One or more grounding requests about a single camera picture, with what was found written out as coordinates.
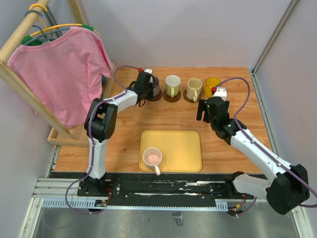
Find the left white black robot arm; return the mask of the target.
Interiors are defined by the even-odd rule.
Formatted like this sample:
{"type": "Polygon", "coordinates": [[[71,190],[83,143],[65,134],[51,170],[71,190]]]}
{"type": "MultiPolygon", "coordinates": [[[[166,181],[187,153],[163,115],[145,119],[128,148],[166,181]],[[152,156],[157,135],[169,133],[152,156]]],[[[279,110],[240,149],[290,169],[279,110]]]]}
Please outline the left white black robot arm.
{"type": "Polygon", "coordinates": [[[118,113],[134,105],[142,107],[154,97],[154,85],[152,70],[145,69],[122,93],[108,99],[93,100],[84,124],[89,137],[89,166],[80,183],[87,194],[101,196],[106,191],[106,150],[114,134],[118,113]]]}

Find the cream white mug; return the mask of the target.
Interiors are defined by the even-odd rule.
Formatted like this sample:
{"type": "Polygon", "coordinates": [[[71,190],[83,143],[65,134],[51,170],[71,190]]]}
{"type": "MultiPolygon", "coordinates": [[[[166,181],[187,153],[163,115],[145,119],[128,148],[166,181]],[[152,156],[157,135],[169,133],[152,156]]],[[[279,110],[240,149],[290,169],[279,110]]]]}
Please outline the cream white mug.
{"type": "Polygon", "coordinates": [[[193,90],[201,90],[203,84],[201,80],[197,78],[192,78],[187,83],[187,88],[193,89],[193,90]]]}

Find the pink white mug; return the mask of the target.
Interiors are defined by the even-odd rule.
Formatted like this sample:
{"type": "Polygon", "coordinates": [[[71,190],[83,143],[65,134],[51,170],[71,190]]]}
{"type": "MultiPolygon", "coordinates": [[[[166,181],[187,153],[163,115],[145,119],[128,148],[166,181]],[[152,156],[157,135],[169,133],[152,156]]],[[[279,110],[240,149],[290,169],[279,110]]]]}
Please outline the pink white mug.
{"type": "Polygon", "coordinates": [[[147,168],[152,171],[155,171],[156,175],[160,176],[159,167],[162,162],[161,151],[156,147],[150,147],[144,151],[142,158],[147,168]]]}

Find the brown wooden coaster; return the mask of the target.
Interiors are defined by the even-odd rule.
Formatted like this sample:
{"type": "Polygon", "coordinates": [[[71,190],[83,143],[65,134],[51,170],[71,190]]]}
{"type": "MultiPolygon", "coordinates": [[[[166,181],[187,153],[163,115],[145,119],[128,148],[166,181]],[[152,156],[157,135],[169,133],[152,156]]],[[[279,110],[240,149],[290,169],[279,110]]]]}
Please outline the brown wooden coaster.
{"type": "Polygon", "coordinates": [[[166,89],[163,91],[163,98],[167,101],[167,102],[170,102],[170,103],[174,103],[174,102],[177,102],[180,100],[181,98],[181,92],[178,90],[177,93],[174,94],[173,97],[171,97],[170,95],[167,94],[167,91],[166,89]]]}
{"type": "Polygon", "coordinates": [[[162,90],[160,90],[160,92],[157,95],[155,95],[152,99],[148,99],[148,101],[156,102],[160,100],[161,98],[162,98],[162,90]]]}
{"type": "Polygon", "coordinates": [[[201,90],[187,88],[183,93],[183,97],[189,103],[196,103],[201,99],[202,93],[201,90]]]}

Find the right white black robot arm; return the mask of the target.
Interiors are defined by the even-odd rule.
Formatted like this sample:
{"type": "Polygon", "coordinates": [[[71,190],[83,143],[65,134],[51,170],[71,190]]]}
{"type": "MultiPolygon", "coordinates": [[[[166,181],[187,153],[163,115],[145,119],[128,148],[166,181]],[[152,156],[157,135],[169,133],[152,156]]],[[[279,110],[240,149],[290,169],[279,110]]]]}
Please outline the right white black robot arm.
{"type": "Polygon", "coordinates": [[[285,215],[310,197],[307,170],[281,159],[260,141],[247,127],[229,116],[229,101],[221,97],[200,100],[197,120],[211,125],[217,137],[247,156],[265,175],[256,178],[237,171],[225,179],[224,192],[229,198],[240,194],[266,200],[271,208],[285,215]]]}

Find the white cup green handle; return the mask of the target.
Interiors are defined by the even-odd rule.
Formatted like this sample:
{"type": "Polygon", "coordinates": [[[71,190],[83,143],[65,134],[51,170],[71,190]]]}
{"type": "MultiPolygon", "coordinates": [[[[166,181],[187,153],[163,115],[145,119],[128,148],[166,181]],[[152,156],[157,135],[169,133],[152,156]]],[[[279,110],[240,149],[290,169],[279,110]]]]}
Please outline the white cup green handle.
{"type": "Polygon", "coordinates": [[[181,79],[176,75],[170,75],[165,79],[165,91],[168,96],[175,97],[180,88],[181,79]]]}

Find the yellow transparent cup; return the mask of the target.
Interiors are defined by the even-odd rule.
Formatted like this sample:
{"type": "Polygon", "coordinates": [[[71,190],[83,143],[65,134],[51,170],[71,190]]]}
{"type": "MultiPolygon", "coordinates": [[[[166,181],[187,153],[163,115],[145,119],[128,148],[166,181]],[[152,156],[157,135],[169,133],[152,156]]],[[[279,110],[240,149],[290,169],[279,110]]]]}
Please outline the yellow transparent cup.
{"type": "Polygon", "coordinates": [[[216,77],[209,77],[205,80],[203,93],[207,98],[212,97],[212,88],[218,85],[221,81],[216,77]]]}

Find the woven rattan coaster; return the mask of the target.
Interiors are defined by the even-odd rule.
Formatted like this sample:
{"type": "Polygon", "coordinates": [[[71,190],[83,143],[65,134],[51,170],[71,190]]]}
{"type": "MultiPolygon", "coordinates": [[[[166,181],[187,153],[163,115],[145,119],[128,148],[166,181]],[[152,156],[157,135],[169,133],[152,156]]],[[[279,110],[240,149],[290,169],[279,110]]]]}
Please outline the woven rattan coaster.
{"type": "Polygon", "coordinates": [[[207,100],[208,98],[212,98],[213,97],[213,94],[211,92],[211,90],[204,90],[203,93],[202,93],[202,97],[207,100]]]}

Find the grey purple cup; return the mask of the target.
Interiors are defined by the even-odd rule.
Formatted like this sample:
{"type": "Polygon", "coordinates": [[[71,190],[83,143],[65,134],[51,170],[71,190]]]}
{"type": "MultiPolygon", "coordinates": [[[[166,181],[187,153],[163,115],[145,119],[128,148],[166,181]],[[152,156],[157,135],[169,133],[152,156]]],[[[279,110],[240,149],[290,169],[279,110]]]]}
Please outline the grey purple cup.
{"type": "Polygon", "coordinates": [[[154,77],[154,88],[153,88],[153,96],[156,97],[160,93],[160,84],[159,79],[154,77]]]}

